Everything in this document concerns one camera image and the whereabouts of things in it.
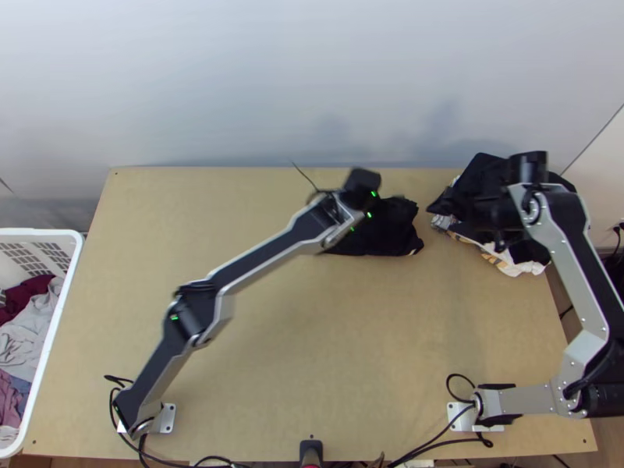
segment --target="pink fabric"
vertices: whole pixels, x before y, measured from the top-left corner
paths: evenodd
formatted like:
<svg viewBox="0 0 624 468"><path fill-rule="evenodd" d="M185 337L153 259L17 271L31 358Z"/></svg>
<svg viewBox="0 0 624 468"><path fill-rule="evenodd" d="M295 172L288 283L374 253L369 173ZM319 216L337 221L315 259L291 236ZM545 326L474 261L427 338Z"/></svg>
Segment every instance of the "pink fabric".
<svg viewBox="0 0 624 468"><path fill-rule="evenodd" d="M22 401L21 394L11 386L11 377L0 369L0 425L19 427L22 418L17 406Z"/></svg>

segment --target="floor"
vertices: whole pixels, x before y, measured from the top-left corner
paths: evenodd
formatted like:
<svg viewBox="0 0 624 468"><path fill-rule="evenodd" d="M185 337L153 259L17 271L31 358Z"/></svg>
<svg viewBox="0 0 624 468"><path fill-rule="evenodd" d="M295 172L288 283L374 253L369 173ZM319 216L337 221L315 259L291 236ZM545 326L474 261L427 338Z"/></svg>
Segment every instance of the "floor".
<svg viewBox="0 0 624 468"><path fill-rule="evenodd" d="M548 281L557 309L564 311L570 305L566 291L559 280L554 268L547 269ZM580 330L580 323L576 315L570 312L562 319L562 326L568 339L571 339ZM561 455L561 458L570 468L620 468L624 466L624 448L622 434L624 434L624 417L596 419L591 421L598 445L597 452ZM507 463L515 468L563 468L563 465L553 456L532 456L507 459L471 459L469 464L464 459L437 460L435 466L475 466L476 468L499 468ZM150 466L163 466L150 463ZM138 460L109 460L109 459L71 459L48 458L39 456L15 456L11 459L10 468L140 468ZM253 468L296 468L295 463L254 463ZM343 463L328 468L346 468Z"/></svg>

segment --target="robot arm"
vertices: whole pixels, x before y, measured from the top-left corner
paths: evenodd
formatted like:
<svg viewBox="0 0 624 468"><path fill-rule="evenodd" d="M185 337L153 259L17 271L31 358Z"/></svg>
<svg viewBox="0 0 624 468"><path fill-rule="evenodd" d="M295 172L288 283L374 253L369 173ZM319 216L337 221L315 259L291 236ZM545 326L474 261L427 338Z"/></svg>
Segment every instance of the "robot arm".
<svg viewBox="0 0 624 468"><path fill-rule="evenodd" d="M545 153L512 156L502 195L476 200L468 222L499 233L524 232L546 247L582 330L550 381L530 387L478 385L474 410L459 418L456 431L500 431L523 414L624 414L624 307L587 237L583 201L559 184L545 183L545 174ZM449 419L465 407L453 404Z"/></svg>
<svg viewBox="0 0 624 468"><path fill-rule="evenodd" d="M205 279L180 286L163 321L162 340L134 384L113 401L121 427L132 438L170 432L175 406L161 397L190 354L204 348L232 318L233 294L287 260L333 247L366 217L381 177L355 168L342 189L320 192L286 229Z"/></svg>

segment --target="pile of clothes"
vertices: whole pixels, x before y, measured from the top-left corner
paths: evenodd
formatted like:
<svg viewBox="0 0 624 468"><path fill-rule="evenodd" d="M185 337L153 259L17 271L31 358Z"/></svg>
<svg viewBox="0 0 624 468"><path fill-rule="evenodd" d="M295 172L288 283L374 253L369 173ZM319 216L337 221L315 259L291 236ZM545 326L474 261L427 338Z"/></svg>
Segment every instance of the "pile of clothes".
<svg viewBox="0 0 624 468"><path fill-rule="evenodd" d="M492 154L475 155L461 175L455 177L438 199L427 207L434 214L431 227L444 232L452 239L475 246L481 256L508 276L522 273L539 275L550 263L550 254L541 244L519 235L507 239L509 247L502 252L495 249L491 232L476 231L467 219L471 204L478 197L495 197L506 185L507 158ZM560 183L570 192L573 184L553 172L548 173L549 183Z"/></svg>
<svg viewBox="0 0 624 468"><path fill-rule="evenodd" d="M40 275L4 291L0 307L0 443L15 440L62 278Z"/></svg>

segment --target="silver robot arm segment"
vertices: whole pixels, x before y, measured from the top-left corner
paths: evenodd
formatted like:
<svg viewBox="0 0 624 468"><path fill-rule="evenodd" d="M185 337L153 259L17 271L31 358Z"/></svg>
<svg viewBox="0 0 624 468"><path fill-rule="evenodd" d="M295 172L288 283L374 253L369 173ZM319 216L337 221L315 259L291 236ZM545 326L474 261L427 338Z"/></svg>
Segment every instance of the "silver robot arm segment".
<svg viewBox="0 0 624 468"><path fill-rule="evenodd" d="M170 432L175 405L161 398L190 354L207 346L232 319L234 293L287 260L333 247L366 217L381 177L355 168L344 187L317 193L278 235L182 285L165 313L162 339L131 387L115 397L119 430L136 439L147 432Z"/></svg>

